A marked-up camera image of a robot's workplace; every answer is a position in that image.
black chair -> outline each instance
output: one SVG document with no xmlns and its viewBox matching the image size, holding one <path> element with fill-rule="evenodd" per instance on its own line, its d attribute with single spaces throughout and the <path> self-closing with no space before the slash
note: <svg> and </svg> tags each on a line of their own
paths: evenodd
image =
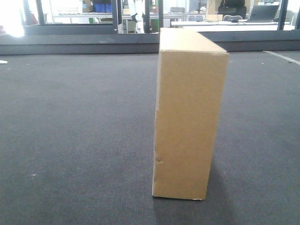
<svg viewBox="0 0 300 225">
<path fill-rule="evenodd" d="M 247 7 L 245 0 L 222 0 L 218 7 L 218 14 L 224 15 L 240 15 L 246 18 Z"/>
</svg>

box top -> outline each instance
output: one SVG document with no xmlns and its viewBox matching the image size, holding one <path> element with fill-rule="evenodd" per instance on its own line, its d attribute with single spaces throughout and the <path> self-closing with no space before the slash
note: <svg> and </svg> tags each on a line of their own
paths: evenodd
<svg viewBox="0 0 300 225">
<path fill-rule="evenodd" d="M 196 31 L 184 28 L 161 28 L 160 51 L 226 53 L 226 50 Z"/>
</svg>

laptop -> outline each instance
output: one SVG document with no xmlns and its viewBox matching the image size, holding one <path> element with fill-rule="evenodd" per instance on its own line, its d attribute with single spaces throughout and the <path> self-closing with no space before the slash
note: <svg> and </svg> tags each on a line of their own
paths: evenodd
<svg viewBox="0 0 300 225">
<path fill-rule="evenodd" d="M 250 18 L 246 22 L 273 22 L 278 7 L 278 5 L 253 6 Z"/>
</svg>

desk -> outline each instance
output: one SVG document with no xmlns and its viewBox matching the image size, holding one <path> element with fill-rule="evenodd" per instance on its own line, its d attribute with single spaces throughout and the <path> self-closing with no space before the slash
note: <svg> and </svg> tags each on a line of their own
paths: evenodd
<svg viewBox="0 0 300 225">
<path fill-rule="evenodd" d="M 208 31 L 251 31 L 251 30 L 277 30 L 278 25 L 252 25 L 252 26 L 183 26 L 196 32 Z M 294 30 L 295 26 L 285 25 L 284 30 Z"/>
<path fill-rule="evenodd" d="M 78 13 L 78 14 L 56 14 L 52 15 L 53 21 L 55 22 L 55 18 L 70 18 L 70 23 L 72 23 L 72 18 L 112 18 L 112 13 Z M 123 20 L 131 20 L 130 15 L 122 15 Z M 158 19 L 158 14 L 150 14 L 150 19 L 155 20 Z M 181 19 L 183 21 L 185 19 L 184 13 L 167 13 L 164 14 L 164 19 Z"/>
<path fill-rule="evenodd" d="M 186 26 L 266 26 L 266 25 L 278 25 L 277 22 L 229 22 L 229 21 L 218 21 L 218 22 L 196 22 L 196 21 L 174 21 L 171 22 L 173 27 L 186 27 Z"/>
</svg>

cardboard box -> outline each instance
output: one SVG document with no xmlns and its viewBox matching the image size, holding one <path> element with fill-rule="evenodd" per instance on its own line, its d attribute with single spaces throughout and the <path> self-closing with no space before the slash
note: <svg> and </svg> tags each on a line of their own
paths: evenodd
<svg viewBox="0 0 300 225">
<path fill-rule="evenodd" d="M 84 12 L 84 13 L 93 12 L 93 6 L 92 6 L 92 3 L 90 0 L 83 1 L 82 12 Z"/>
<path fill-rule="evenodd" d="M 153 196 L 205 199 L 227 62 L 197 32 L 161 29 Z"/>
</svg>

